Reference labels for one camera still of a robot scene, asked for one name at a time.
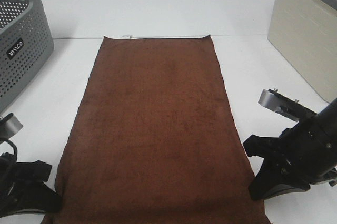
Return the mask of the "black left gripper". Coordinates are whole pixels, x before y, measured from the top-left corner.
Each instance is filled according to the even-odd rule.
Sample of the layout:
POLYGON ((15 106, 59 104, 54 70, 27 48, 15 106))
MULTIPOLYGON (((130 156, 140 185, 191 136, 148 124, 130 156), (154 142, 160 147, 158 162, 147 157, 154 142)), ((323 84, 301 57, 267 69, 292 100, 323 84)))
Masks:
POLYGON ((61 196, 43 183, 51 170, 52 165, 40 160, 17 162, 14 154, 1 154, 1 215, 59 212, 61 196))

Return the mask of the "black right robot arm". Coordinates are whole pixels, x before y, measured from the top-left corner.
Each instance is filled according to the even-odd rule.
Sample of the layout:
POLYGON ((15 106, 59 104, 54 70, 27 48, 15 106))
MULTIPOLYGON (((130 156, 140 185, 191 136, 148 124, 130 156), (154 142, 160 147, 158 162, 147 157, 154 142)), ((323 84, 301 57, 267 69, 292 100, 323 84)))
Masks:
POLYGON ((248 186, 253 200, 291 192, 311 185, 336 185, 336 101, 320 113, 285 129, 279 137, 251 135, 244 143, 249 157, 263 158, 248 186))

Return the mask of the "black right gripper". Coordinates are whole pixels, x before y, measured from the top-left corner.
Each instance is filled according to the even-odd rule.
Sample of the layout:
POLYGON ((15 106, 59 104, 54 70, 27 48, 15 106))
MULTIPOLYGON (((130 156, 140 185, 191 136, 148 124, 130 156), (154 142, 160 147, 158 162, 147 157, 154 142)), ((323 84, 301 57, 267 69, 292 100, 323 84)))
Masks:
POLYGON ((336 184, 336 119, 302 120, 279 138, 251 135, 243 147, 249 157, 280 157, 263 160, 248 186, 253 200, 306 192, 311 188, 309 183, 336 184))

